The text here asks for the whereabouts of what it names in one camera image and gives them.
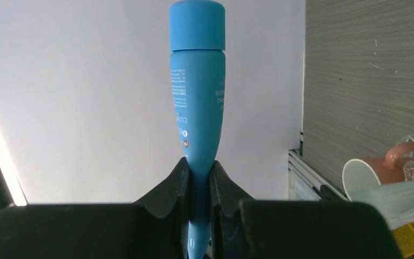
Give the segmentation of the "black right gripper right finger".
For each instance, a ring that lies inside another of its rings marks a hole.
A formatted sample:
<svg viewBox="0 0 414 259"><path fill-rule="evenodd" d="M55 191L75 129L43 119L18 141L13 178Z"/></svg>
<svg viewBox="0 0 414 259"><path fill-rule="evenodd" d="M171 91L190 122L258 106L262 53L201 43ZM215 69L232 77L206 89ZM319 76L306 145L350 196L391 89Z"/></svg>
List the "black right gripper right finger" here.
<svg viewBox="0 0 414 259"><path fill-rule="evenodd" d="M218 161L210 171L213 258L401 258L373 206L256 200Z"/></svg>

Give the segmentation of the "brown steel cup with handle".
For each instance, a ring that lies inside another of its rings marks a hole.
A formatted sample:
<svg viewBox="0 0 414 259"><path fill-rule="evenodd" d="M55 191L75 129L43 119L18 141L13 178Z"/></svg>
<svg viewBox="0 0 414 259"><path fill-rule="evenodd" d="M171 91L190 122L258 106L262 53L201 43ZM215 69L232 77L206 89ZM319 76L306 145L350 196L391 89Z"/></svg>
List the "brown steel cup with handle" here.
<svg viewBox="0 0 414 259"><path fill-rule="evenodd" d="M353 193L371 187L403 182L403 167L414 158L405 155L414 152L414 142L398 144L385 156L351 159L342 170L342 184L347 197L352 200Z"/></svg>

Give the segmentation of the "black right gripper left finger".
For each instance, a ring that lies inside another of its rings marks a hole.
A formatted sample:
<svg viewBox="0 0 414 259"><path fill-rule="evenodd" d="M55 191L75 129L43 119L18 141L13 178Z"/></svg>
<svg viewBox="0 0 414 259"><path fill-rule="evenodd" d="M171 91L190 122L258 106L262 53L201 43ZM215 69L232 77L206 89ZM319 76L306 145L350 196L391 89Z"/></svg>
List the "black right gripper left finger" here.
<svg viewBox="0 0 414 259"><path fill-rule="evenodd" d="M187 258L190 171L133 203L12 206L0 211L0 258Z"/></svg>

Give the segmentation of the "white toothpaste tube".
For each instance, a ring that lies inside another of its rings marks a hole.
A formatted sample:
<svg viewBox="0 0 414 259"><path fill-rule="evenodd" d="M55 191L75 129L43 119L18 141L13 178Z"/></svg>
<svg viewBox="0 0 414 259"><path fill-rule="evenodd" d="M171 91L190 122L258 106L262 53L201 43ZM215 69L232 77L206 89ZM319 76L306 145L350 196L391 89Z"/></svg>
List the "white toothpaste tube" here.
<svg viewBox="0 0 414 259"><path fill-rule="evenodd" d="M376 208L391 230L414 222L414 180L354 190L347 196Z"/></svg>

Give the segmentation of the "blue toothpaste tube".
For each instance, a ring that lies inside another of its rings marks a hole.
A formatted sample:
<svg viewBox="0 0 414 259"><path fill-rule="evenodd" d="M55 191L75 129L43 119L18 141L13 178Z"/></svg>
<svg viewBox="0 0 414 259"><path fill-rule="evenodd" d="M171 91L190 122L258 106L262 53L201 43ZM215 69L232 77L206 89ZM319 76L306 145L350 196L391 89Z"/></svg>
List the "blue toothpaste tube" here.
<svg viewBox="0 0 414 259"><path fill-rule="evenodd" d="M169 9L172 95L190 168L188 256L202 258L211 238L209 173L222 131L225 8L215 1L179 1Z"/></svg>

